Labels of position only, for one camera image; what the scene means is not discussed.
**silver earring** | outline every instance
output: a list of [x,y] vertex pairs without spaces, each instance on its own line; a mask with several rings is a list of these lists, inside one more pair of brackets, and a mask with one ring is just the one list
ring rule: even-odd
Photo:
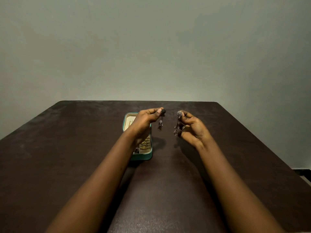
[[159,126],[158,126],[158,131],[162,131],[162,126],[163,126],[163,117],[165,116],[166,109],[161,110],[161,119],[159,121]]
[[177,112],[178,118],[177,118],[177,124],[176,124],[176,126],[175,126],[175,131],[174,131],[174,135],[175,135],[175,136],[177,136],[177,134],[178,134],[178,132],[177,132],[177,129],[179,128],[179,127],[178,127],[178,120],[181,118],[182,115],[183,115],[183,113],[182,113],[181,111],[178,111],[178,112]]

